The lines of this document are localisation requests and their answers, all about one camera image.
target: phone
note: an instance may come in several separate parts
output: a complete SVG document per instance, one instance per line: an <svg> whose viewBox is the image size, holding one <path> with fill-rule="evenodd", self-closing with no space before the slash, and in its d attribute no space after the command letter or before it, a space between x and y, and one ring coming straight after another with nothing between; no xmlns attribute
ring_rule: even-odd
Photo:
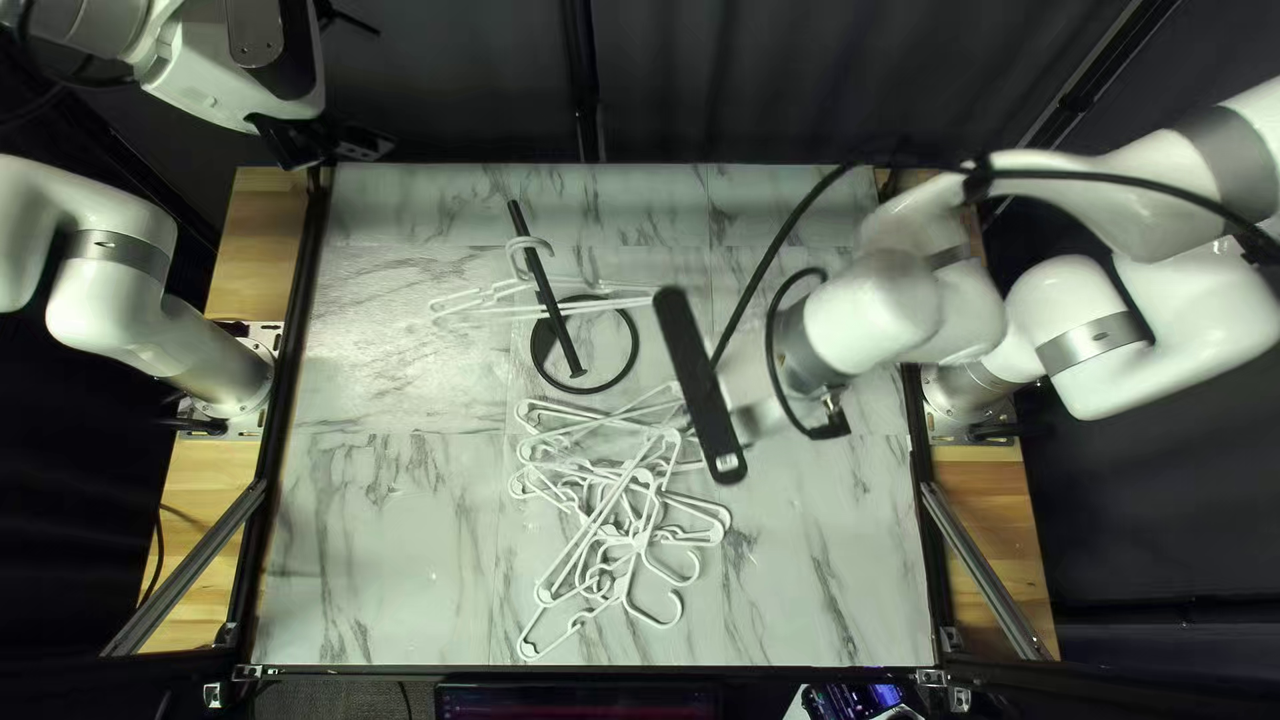
<svg viewBox="0 0 1280 720"><path fill-rule="evenodd" d="M800 694L800 706L812 720L920 717L904 703L902 688L892 683L809 685Z"/></svg>

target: marble surface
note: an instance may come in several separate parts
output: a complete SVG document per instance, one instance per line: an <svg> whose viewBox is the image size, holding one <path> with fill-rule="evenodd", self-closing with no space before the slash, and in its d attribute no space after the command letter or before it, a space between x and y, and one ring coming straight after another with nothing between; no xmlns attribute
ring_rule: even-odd
<svg viewBox="0 0 1280 720"><path fill-rule="evenodd" d="M506 492L522 437L512 407L522 397L617 407L673 373L649 309L631 311L641 338L631 375L588 397L534 373L531 320L428 319L431 299L507 277L508 197L556 245L549 273L678 284L710 340L762 246L822 172L340 167L255 661L520 662L532 578L576 528ZM874 206L870 173L855 170L829 192L781 252L744 328L759 323L786 274L852 260L858 220ZM575 290L557 284L562 296ZM570 329L590 369L575 382L596 384L626 359L616 315L573 318ZM567 377L558 350L548 368ZM658 630L616 609L540 664L933 664L896 373L859 378L846 406L852 437L771 437L748 450L750 475L733 487L705 471L673 480L733 514L724 542L703 551L701 578L681 591L677 626Z"/></svg>

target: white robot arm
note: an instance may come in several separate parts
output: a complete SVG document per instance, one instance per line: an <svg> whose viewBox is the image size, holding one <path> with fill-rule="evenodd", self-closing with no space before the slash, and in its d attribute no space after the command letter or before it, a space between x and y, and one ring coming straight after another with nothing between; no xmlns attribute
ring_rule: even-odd
<svg viewBox="0 0 1280 720"><path fill-rule="evenodd" d="M1280 210L1277 159L1280 78L1107 155L989 156L987 195L1057 205L1115 251L1116 273L1153 338L1083 256L1036 265L1002 301L978 260L963 259L965 176L938 176L868 217L859 261L780 314L785 389L815 396L881 363L929 363L940 368L931 369L925 397L956 420L982 420L989 404L1044 375L1073 415L1093 420L1236 368L1280 341L1280 304L1224 237L1231 228L1221 217L1149 188L1000 172L1144 178L1260 222ZM722 378L735 374L742 375L728 369ZM726 396L732 404L751 393L737 387Z"/></svg>
<svg viewBox="0 0 1280 720"><path fill-rule="evenodd" d="M260 72L285 46L276 0L9 0L4 10L14 26L29 13L33 36L128 63L142 90L227 128L256 135L250 115L292 120L324 110L311 3L302 3L306 47L297 50L306 63L292 82Z"/></svg>
<svg viewBox="0 0 1280 720"><path fill-rule="evenodd" d="M45 310L58 341L184 389L210 416L265 402L270 365L165 295L173 219L114 187L9 155L0 155L0 313L31 300L59 232L69 242Z"/></svg>
<svg viewBox="0 0 1280 720"><path fill-rule="evenodd" d="M0 22L133 68L138 86L197 118L259 135L285 169L375 160L394 141L323 115L312 0L0 0Z"/></svg>

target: wooden surface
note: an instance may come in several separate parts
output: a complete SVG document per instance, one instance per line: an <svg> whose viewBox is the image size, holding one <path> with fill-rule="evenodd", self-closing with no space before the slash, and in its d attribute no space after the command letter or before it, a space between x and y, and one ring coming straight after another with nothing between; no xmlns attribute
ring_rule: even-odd
<svg viewBox="0 0 1280 720"><path fill-rule="evenodd" d="M914 187L937 170L904 170L899 191ZM876 170L877 187L884 187L888 170ZM969 249L986 263L982 232L972 210L963 215L969 231ZM1010 447L936 447L933 470L946 492L952 510L964 523L978 548L1000 575L1014 601L1023 609L1044 644L1061 659L1044 566L1041 560L1036 519L1027 491L1027 469L1021 448ZM1018 655L996 623L978 585L960 559L947 550L947 578L956 626L965 643L965 652L991 660L1016 660Z"/></svg>
<svg viewBox="0 0 1280 720"><path fill-rule="evenodd" d="M215 320L284 319L305 211L305 173L241 168L227 209L205 316ZM178 566L253 479L257 450L256 442L174 442L160 512L165 539L161 579ZM210 644L227 620L238 556L239 533L187 591L142 651ZM152 544L148 579L154 564Z"/></svg>
<svg viewBox="0 0 1280 720"><path fill-rule="evenodd" d="M902 186L910 187L931 174L913 173ZM877 170L877 181L883 179L884 174ZM284 318L305 209L303 173L268 168L239 170L206 316ZM980 241L974 242L974 250L980 254ZM161 514L165 574L250 483L257 450L257 443L252 442L179 441L174 445L163 502L177 514ZM938 483L978 547L1057 655L1021 452L1018 447L936 448L934 468ZM214 560L143 651L187 650L212 641L227 616L238 552L239 536ZM966 650L982 657L1015 657L995 615L955 557L950 557L947 574L956 624Z"/></svg>

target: black rod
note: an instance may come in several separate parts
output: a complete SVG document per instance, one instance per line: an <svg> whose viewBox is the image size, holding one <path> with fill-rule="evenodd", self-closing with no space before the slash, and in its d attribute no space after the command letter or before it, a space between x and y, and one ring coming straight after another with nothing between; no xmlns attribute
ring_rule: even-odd
<svg viewBox="0 0 1280 720"><path fill-rule="evenodd" d="M516 225L516 234L527 237L529 224L525 223L525 214L520 211L520 201L508 200L507 210L511 213L511 223ZM525 249L525 265L529 266L529 274L534 275L534 282L538 283L538 301L543 304L543 307L547 307L552 329L556 331L556 337L561 341L561 348L564 351L564 361L568 363L568 377L581 378L586 374L586 370L577 359L577 350L573 348L573 341L568 337L568 327L564 325L564 316L559 314L559 306L556 305L556 295L552 293L552 283L548 282L547 272L543 270L543 261L538 258L538 250L532 247Z"/></svg>

